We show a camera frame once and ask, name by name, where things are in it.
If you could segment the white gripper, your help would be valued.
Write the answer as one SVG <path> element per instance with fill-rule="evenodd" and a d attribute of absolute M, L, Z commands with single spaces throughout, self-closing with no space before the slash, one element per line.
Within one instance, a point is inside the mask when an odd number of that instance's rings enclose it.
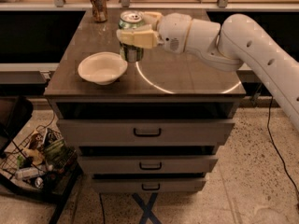
<path fill-rule="evenodd" d="M 152 29 L 148 30 L 124 30 L 119 29 L 116 36 L 123 44 L 142 49 L 153 49 L 158 46 L 159 36 L 162 47 L 169 52 L 180 54 L 184 51 L 187 34 L 192 23 L 189 15 L 172 13 L 163 16 L 160 12 L 145 11 L 143 20 Z"/>

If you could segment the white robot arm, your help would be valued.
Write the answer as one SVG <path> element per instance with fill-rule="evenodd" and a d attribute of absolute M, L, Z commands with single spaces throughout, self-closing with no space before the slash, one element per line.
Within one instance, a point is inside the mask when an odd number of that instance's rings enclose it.
<path fill-rule="evenodd" d="M 140 16 L 143 25 L 116 32 L 122 44 L 187 52 L 221 71 L 235 71 L 246 64 L 299 129 L 299 63 L 255 20 L 242 14 L 234 14 L 222 24 L 179 13 L 150 11 Z"/>

